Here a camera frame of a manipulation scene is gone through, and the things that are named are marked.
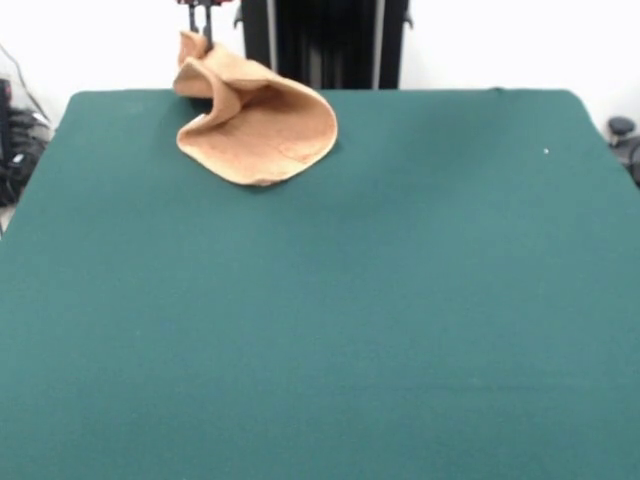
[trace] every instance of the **tan cloth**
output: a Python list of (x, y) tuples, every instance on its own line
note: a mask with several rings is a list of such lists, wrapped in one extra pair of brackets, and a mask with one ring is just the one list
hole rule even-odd
[(213, 98), (213, 109), (178, 132), (178, 147), (212, 172), (242, 185), (286, 180), (324, 157), (338, 125), (327, 101), (216, 44), (183, 32), (179, 95)]

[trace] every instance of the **black device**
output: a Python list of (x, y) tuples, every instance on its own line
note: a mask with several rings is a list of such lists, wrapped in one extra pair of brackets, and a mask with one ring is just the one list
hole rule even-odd
[(631, 135), (636, 129), (635, 123), (626, 117), (613, 117), (607, 127), (609, 147), (640, 187), (640, 135)]
[(0, 207), (18, 203), (50, 136), (41, 114), (11, 100), (11, 83), (0, 79)]

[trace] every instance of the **cloth fold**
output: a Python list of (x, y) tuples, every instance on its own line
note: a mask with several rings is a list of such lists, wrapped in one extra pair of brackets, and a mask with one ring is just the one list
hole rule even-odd
[(316, 91), (207, 40), (181, 33), (180, 71), (173, 87), (212, 98), (211, 112), (178, 132), (178, 147), (222, 178), (266, 186), (323, 158), (338, 136), (335, 113)]

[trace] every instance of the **table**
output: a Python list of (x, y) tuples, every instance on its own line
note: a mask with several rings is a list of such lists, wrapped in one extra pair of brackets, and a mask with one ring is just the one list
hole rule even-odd
[(75, 96), (0, 245), (0, 478), (629, 480), (640, 199), (563, 91), (327, 92), (272, 188)]

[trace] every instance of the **white background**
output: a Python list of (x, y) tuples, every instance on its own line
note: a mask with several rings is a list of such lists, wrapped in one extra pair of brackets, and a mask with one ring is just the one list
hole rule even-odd
[[(237, 5), (217, 9), (214, 37), (243, 53)], [(566, 88), (598, 128), (640, 121), (640, 2), (411, 0), (411, 13), (402, 88)], [(169, 87), (186, 26), (174, 0), (0, 0), (0, 42), (54, 121), (79, 90)]]

